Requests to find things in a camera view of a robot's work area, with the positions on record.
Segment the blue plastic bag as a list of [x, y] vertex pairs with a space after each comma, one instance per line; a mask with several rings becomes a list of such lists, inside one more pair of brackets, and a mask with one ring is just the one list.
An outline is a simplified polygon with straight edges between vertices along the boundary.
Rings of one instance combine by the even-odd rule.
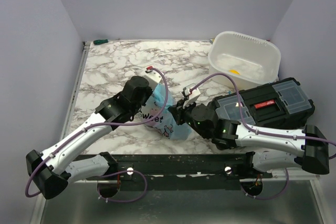
[[[137, 116], [141, 121], [153, 118], [161, 110], [165, 100], [165, 85], [158, 84], [153, 91], [152, 95], [148, 98], [145, 106], [143, 106], [138, 112]], [[191, 128], [186, 124], [177, 125], [172, 114], [168, 111], [168, 108], [175, 105], [175, 99], [171, 92], [167, 93], [167, 103], [164, 110], [159, 116], [156, 116], [154, 120], [146, 123], [146, 127], [150, 130], [157, 131], [162, 136], [171, 140], [186, 140], [191, 134]]]

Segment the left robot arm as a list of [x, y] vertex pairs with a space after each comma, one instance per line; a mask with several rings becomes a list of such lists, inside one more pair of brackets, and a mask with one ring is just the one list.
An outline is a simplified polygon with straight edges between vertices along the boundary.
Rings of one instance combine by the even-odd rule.
[[102, 176], [112, 179], [116, 175], [116, 160], [108, 153], [77, 161], [76, 158], [91, 144], [120, 126], [135, 126], [133, 121], [152, 95], [162, 78], [157, 73], [133, 76], [123, 89], [111, 98], [103, 100], [85, 122], [57, 144], [26, 155], [29, 180], [45, 199], [61, 194], [66, 187], [89, 177]]

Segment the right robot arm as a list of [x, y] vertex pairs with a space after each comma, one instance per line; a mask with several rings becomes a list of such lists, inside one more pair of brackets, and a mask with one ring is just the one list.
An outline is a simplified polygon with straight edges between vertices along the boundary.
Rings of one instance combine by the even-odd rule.
[[246, 177], [282, 168], [301, 168], [317, 175], [330, 172], [329, 146], [316, 126], [281, 130], [249, 125], [221, 119], [214, 109], [203, 104], [185, 106], [183, 100], [169, 107], [169, 112], [178, 125], [187, 124], [219, 150], [264, 148], [264, 153], [254, 152], [250, 160], [242, 163], [241, 171]]

